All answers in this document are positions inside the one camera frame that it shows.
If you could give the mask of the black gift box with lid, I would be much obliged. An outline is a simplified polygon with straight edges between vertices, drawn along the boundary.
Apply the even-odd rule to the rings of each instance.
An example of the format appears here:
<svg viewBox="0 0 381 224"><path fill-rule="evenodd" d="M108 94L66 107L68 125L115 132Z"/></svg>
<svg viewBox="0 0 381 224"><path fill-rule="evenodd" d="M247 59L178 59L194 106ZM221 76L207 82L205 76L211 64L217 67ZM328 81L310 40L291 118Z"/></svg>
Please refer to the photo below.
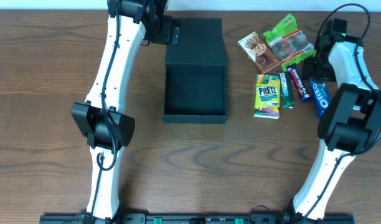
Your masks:
<svg viewBox="0 0 381 224"><path fill-rule="evenodd" d="M221 18L181 18L179 43L166 49L165 123L223 124L227 57Z"/></svg>

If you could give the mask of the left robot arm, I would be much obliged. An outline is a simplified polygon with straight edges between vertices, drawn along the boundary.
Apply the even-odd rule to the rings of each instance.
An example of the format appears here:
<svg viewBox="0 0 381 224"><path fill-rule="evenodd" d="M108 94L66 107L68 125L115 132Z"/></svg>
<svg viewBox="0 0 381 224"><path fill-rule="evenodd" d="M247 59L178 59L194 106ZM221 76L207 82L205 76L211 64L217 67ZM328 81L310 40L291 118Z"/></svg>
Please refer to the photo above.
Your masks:
<svg viewBox="0 0 381 224"><path fill-rule="evenodd" d="M95 81L72 117L92 156L91 196L74 223L114 223L119 219L121 158L135 128L125 115L126 92L140 46L177 45L179 28L165 15L168 0L108 1L106 44Z"/></svg>

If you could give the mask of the green clear snack bag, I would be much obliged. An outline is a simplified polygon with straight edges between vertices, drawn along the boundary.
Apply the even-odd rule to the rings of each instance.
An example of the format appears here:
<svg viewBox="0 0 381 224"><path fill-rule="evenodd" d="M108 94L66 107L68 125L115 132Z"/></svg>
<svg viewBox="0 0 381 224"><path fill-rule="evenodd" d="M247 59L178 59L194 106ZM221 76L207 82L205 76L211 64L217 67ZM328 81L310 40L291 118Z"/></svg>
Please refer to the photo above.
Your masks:
<svg viewBox="0 0 381 224"><path fill-rule="evenodd" d="M307 40L304 32L298 28L296 18L290 13L263 35L285 72L288 66L298 64L316 54L314 45Z"/></svg>

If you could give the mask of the blue Oreo pack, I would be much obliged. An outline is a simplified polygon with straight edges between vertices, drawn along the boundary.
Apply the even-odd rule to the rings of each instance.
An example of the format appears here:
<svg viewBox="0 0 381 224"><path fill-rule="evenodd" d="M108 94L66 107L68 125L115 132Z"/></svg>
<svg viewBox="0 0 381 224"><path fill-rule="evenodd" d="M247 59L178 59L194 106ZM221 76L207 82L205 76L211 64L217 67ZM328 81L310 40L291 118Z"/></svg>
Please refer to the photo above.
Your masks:
<svg viewBox="0 0 381 224"><path fill-rule="evenodd" d="M327 86L324 82L318 82L314 78L309 79L309 84L311 86L314 104L317 109L317 116L318 118L321 118L331 102Z"/></svg>

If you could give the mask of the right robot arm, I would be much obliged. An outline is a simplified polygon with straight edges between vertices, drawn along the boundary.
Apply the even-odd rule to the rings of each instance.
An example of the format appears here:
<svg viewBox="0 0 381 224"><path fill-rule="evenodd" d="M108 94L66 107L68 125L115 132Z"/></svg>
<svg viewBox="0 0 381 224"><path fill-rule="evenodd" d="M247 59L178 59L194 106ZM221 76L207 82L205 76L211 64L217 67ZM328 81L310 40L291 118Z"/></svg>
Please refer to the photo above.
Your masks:
<svg viewBox="0 0 381 224"><path fill-rule="evenodd" d="M304 63L303 79L336 82L337 93L320 118L319 150L285 223L353 223L348 214L325 213L346 167L371 149L381 135L381 91L369 77L362 39L347 33L347 22L326 19L315 43L316 56Z"/></svg>

